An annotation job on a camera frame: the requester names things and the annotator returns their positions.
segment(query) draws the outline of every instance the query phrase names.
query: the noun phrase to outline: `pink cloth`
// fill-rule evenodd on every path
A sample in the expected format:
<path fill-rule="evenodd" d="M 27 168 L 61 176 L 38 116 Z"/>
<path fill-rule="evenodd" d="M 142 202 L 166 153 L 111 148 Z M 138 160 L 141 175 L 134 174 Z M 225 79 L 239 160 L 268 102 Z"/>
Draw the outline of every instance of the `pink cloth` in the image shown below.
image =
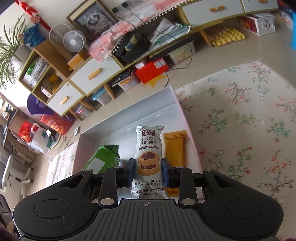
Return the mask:
<path fill-rule="evenodd" d="M 136 11 L 135 14 L 141 18 L 143 22 L 158 16 L 159 14 L 177 6 L 184 2 L 183 0 L 150 0 L 141 3 L 143 8 Z M 134 29 L 133 26 L 139 27 L 143 22 L 135 15 L 130 14 L 125 21 L 120 20 L 110 29 L 105 31 L 99 38 L 97 38 L 90 46 L 90 55 L 99 62 L 103 60 L 112 52 L 116 45 L 121 40 L 122 36 Z"/>

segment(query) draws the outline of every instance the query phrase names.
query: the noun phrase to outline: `crosshair symbol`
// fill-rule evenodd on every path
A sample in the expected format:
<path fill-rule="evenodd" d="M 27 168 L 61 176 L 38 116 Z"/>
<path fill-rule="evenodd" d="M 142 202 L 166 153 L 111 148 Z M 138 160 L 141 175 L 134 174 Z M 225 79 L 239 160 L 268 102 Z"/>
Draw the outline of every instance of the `crosshair symbol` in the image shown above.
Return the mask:
<path fill-rule="evenodd" d="M 144 203 L 144 205 L 145 205 L 146 207 L 150 207 L 150 206 L 152 205 L 152 203 L 150 203 L 150 202 L 146 202 L 146 203 Z"/>

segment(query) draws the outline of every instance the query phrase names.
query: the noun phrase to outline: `white fan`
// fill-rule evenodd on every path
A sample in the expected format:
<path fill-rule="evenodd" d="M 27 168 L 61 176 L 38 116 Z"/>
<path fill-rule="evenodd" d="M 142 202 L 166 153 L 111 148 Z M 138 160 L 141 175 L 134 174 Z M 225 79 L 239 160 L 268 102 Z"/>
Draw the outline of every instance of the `white fan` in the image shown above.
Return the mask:
<path fill-rule="evenodd" d="M 80 30 L 73 30 L 65 34 L 64 36 L 64 46 L 70 52 L 80 51 L 84 44 L 86 43 L 86 37 Z"/>
<path fill-rule="evenodd" d="M 49 40 L 52 45 L 55 45 L 56 43 L 63 43 L 64 36 L 69 31 L 72 31 L 72 29 L 64 23 L 59 23 L 53 26 L 49 32 Z"/>

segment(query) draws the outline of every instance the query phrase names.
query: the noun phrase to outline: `chocolate filling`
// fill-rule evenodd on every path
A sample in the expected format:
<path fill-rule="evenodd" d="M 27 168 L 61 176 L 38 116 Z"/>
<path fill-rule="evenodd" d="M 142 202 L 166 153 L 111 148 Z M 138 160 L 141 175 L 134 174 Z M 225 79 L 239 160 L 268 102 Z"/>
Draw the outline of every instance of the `chocolate filling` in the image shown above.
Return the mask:
<path fill-rule="evenodd" d="M 152 169 L 154 167 L 156 167 L 156 164 L 150 165 L 150 166 L 141 166 L 141 168 L 143 168 L 143 169 Z"/>
<path fill-rule="evenodd" d="M 146 152 L 141 157 L 143 160 L 150 160 L 155 158 L 155 154 L 153 152 Z"/>

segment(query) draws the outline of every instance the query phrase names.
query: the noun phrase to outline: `floral fabric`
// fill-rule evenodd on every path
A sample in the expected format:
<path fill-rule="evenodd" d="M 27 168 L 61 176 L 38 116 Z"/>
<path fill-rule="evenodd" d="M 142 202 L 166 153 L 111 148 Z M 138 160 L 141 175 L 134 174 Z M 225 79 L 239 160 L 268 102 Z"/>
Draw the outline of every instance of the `floral fabric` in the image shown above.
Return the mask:
<path fill-rule="evenodd" d="M 55 184 L 72 175 L 77 144 L 78 142 L 73 143 L 60 154 L 49 159 L 45 187 Z"/>
<path fill-rule="evenodd" d="M 181 4 L 183 0 L 149 0 L 141 3 L 143 7 L 141 10 L 135 12 L 135 15 L 130 15 L 125 18 L 126 21 L 120 20 L 113 25 L 110 29 L 105 31 L 99 38 L 97 38 L 90 46 L 90 55 L 99 62 L 104 59 L 113 51 L 121 38 L 135 27 L 143 25 L 159 14 Z"/>
<path fill-rule="evenodd" d="M 296 90 L 268 66 L 222 70 L 176 90 L 204 169 L 276 199 L 280 240 L 296 238 Z"/>

